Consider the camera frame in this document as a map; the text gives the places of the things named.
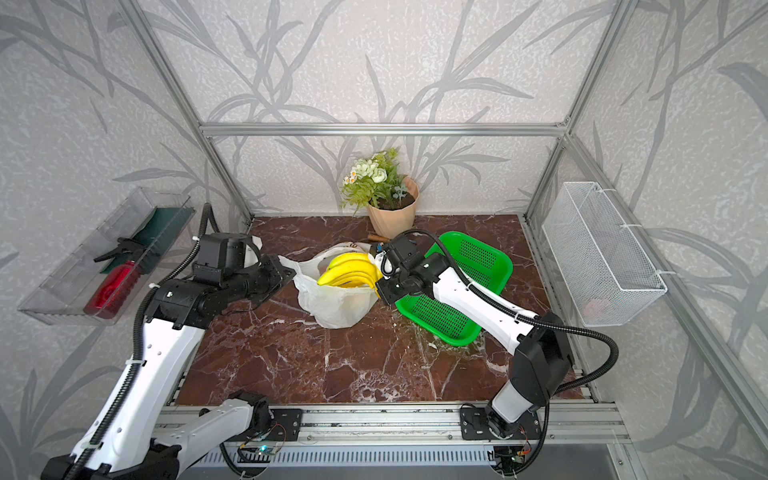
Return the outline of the yellow banana bunch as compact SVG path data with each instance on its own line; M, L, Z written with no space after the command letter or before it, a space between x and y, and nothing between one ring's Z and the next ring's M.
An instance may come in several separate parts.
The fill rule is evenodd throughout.
M318 278L317 284L339 288L374 288L381 278L382 273L368 254L351 252L335 257Z

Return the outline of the white printed plastic bag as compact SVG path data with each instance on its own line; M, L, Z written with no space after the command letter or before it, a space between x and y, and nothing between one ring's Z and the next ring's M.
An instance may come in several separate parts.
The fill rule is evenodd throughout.
M342 329L357 324L374 306L378 297L368 286L340 288L320 286L317 280L332 260L346 253L368 255L369 243L342 242L320 252L310 260L297 262L279 256L280 263L295 271L293 283L298 290L300 307L323 328Z

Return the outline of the green perforated plastic basket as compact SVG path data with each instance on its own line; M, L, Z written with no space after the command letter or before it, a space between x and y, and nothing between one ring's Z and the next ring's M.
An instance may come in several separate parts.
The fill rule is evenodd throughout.
M501 250L467 234L451 231L440 236L441 245L433 245L426 253L441 255L449 252L461 272L475 286L499 295L513 273L511 259ZM490 310L481 299L471 301L471 290L456 273L448 274L448 283L437 285L438 298L427 295L405 296L396 302L399 312L431 332L443 342L464 347L480 334L482 327L464 314L467 306Z

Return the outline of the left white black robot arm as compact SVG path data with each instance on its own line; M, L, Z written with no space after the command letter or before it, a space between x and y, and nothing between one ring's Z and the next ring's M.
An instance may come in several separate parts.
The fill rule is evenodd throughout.
M133 352L94 424L67 455L51 458L44 479L176 479L210 450L259 437L275 423L265 396L239 391L169 433L154 427L206 329L232 302L265 303L295 271L275 255L208 280L168 280L151 289L133 329Z

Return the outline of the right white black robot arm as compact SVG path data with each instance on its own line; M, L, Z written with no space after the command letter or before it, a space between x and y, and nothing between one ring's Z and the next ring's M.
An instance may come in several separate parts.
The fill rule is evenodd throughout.
M573 366L564 324L549 312L540 316L470 279L440 240L427 255L402 233L383 244L374 265L383 277L379 296L393 304L425 295L470 318L512 355L508 380L486 407L499 428L549 404Z

